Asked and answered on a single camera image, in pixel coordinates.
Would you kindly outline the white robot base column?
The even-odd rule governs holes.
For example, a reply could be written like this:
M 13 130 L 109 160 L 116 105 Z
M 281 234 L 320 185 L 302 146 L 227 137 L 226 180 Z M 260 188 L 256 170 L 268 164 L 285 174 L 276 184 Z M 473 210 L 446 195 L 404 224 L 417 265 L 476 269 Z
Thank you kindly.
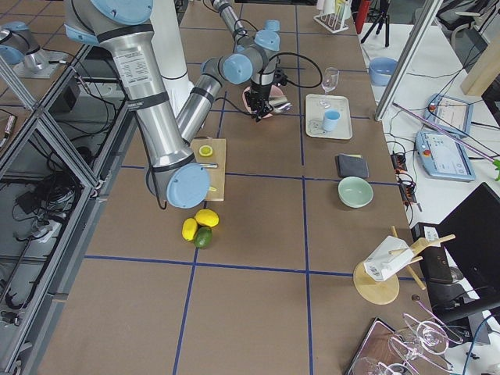
M 154 29 L 153 51 L 174 115 L 177 116 L 194 85 L 188 76 L 174 1 L 154 1 L 150 20 Z

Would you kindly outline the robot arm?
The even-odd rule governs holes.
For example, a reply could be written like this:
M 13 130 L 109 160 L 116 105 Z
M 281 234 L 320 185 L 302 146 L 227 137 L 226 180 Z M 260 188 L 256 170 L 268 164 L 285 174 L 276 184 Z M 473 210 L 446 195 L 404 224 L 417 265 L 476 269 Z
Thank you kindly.
M 128 108 L 140 126 L 148 189 L 159 203 L 181 209 L 197 206 L 209 191 L 209 174 L 196 162 L 190 144 L 221 87 L 249 82 L 252 115 L 264 117 L 280 49 L 278 20 L 266 21 L 249 36 L 231 2 L 214 1 L 212 7 L 237 49 L 205 61 L 192 84 L 171 1 L 65 2 L 68 38 L 104 48 L 114 60 Z
M 251 81 L 257 87 L 270 87 L 280 52 L 280 22 L 267 20 L 265 27 L 250 35 L 234 11 L 231 1 L 212 1 L 211 6 L 230 31 L 235 52 L 205 62 L 203 71 L 214 72 L 232 84 Z

